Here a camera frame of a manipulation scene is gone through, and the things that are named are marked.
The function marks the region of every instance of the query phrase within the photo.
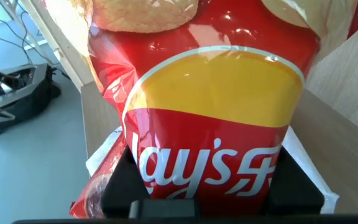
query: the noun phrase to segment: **white paper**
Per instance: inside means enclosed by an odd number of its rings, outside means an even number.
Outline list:
[[[117,138],[122,133],[122,128],[118,127],[112,132],[105,142],[99,147],[99,149],[86,161],[86,168],[89,170],[89,174],[92,176],[96,169],[100,166],[103,159],[111,149],[112,145],[117,141]],[[283,146],[288,153],[294,158],[296,163],[303,169],[310,180],[324,195],[324,205],[321,208],[321,214],[332,214],[335,211],[336,202],[339,198],[337,194],[329,189],[327,183],[323,177],[317,171],[310,157],[306,153],[302,143],[293,132],[292,128],[288,128],[285,135]]]
[[[90,176],[96,172],[121,133],[122,127],[120,126],[106,138],[98,150],[96,150],[94,154],[85,162],[85,166],[88,169]]]
[[[303,169],[310,180],[324,195],[324,205],[321,208],[321,214],[332,214],[335,211],[336,202],[339,198],[337,194],[331,191],[323,177],[317,171],[310,157],[306,153],[302,143],[293,132],[293,129],[288,128],[287,134],[285,135],[283,146],[296,161],[296,163]]]

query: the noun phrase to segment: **wire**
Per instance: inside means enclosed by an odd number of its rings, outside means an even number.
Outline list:
[[[9,25],[7,22],[3,21],[2,19],[0,19],[0,22],[2,22],[3,24],[7,25],[7,27],[12,31],[12,33],[13,33],[17,38],[19,38],[20,40],[22,39],[22,37],[20,37],[19,35],[16,34],[16,32],[13,31],[12,27],[10,27],[10,25]],[[22,48],[22,50],[23,50],[25,56],[27,57],[27,60],[30,62],[31,60],[30,60],[29,54],[24,50],[24,48]]]
[[[2,39],[2,38],[0,38],[0,40],[1,41],[5,41],[5,42],[7,42],[7,43],[10,43],[10,44],[13,44],[13,45],[15,45],[16,47],[18,47],[18,48],[22,48],[19,44],[15,44],[15,43],[13,43],[13,42],[11,42],[11,41],[8,41],[8,40],[5,40],[5,39]]]
[[[20,19],[21,19],[21,21],[22,21],[22,23],[23,23],[24,30],[25,30],[25,34],[24,34],[24,37],[23,37],[23,39],[22,39],[22,48],[23,48],[23,50],[25,50],[25,48],[24,48],[24,39],[27,37],[27,34],[29,33],[29,31],[28,31],[27,28],[25,27],[24,21],[23,21],[23,15],[24,15],[25,13],[27,13],[27,12],[24,11],[24,12],[22,12],[22,14],[20,14]],[[27,59],[28,59],[28,61],[29,61],[31,64],[33,64],[32,61],[31,61],[31,59],[30,59],[30,57],[28,57]]]
[[[3,21],[2,19],[0,19],[0,22],[2,22],[3,24],[7,25],[8,28],[12,31],[12,33],[13,33],[16,37],[18,37],[20,40],[22,40],[23,45],[24,45],[24,43],[26,43],[27,45],[30,45],[27,41],[25,41],[25,37],[26,37],[27,34],[28,34],[28,30],[27,30],[27,28],[26,28],[26,26],[25,26],[25,24],[24,24],[23,18],[22,18],[23,13],[27,13],[27,15],[29,15],[29,13],[28,13],[20,4],[17,4],[17,5],[23,10],[23,12],[22,12],[22,14],[21,14],[21,20],[22,20],[22,23],[23,23],[23,26],[24,26],[24,29],[25,29],[25,33],[26,33],[25,36],[22,38],[22,37],[20,37],[19,35],[17,35],[16,32],[14,32],[13,29],[10,27],[10,25],[9,25],[7,22]],[[30,62],[31,59],[30,59],[28,53],[25,51],[24,47],[22,48],[22,50],[23,50],[24,54],[26,55],[27,59],[28,59],[29,62]],[[37,49],[34,48],[34,50],[35,50],[43,59],[45,59],[48,63],[50,63],[51,65],[59,65],[59,64],[60,64],[60,63],[52,63],[48,58],[44,57]]]
[[[60,73],[61,73],[64,77],[66,77],[67,79],[71,80],[71,78],[70,78],[62,69],[57,68],[57,67],[53,68],[53,71],[56,71],[56,70],[59,70]]]

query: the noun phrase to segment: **red plastic wrapper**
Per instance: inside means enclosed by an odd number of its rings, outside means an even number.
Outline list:
[[[357,0],[46,4],[119,112],[151,197],[215,215],[260,210],[311,66],[358,29]]]
[[[71,205],[70,215],[76,218],[104,218],[100,207],[101,196],[126,146],[124,135],[121,134],[93,174],[78,200]]]

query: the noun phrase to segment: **lay's logo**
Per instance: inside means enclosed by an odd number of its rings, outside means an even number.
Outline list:
[[[304,81],[291,62],[240,46],[190,50],[141,76],[122,123],[152,198],[213,195],[256,211]]]

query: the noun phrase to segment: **yellow stripe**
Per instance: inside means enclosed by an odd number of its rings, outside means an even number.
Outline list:
[[[272,60],[240,51],[189,55],[143,82],[128,111],[156,108],[257,126],[285,126],[303,83],[293,69]]]

